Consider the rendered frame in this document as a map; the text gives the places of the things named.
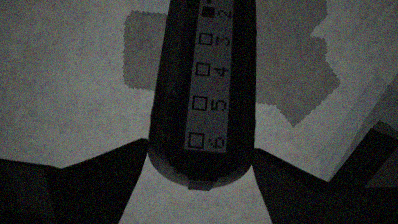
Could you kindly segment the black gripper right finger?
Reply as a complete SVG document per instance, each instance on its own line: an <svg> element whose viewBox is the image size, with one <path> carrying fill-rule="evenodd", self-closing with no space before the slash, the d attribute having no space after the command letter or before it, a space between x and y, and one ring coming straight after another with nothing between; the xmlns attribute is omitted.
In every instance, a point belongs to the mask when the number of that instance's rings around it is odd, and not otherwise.
<svg viewBox="0 0 398 224"><path fill-rule="evenodd" d="M272 224L372 224L398 215L396 187L345 190L261 148L252 167Z"/></svg>

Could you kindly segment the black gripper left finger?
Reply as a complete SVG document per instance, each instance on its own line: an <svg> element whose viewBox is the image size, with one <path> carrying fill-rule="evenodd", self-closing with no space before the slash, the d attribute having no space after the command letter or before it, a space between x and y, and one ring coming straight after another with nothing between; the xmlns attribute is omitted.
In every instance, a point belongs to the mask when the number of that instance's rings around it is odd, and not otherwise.
<svg viewBox="0 0 398 224"><path fill-rule="evenodd" d="M118 224L138 182L148 139L65 168L0 158L0 208L45 224Z"/></svg>

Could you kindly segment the dark grey controller unit with green rocker switches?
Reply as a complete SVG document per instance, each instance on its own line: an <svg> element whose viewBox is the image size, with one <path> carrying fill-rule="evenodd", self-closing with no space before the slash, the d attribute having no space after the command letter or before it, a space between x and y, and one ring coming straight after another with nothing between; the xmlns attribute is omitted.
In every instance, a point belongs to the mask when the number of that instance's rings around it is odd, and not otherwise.
<svg viewBox="0 0 398 224"><path fill-rule="evenodd" d="M165 178L210 191L254 159L256 1L170 0L148 156Z"/></svg>

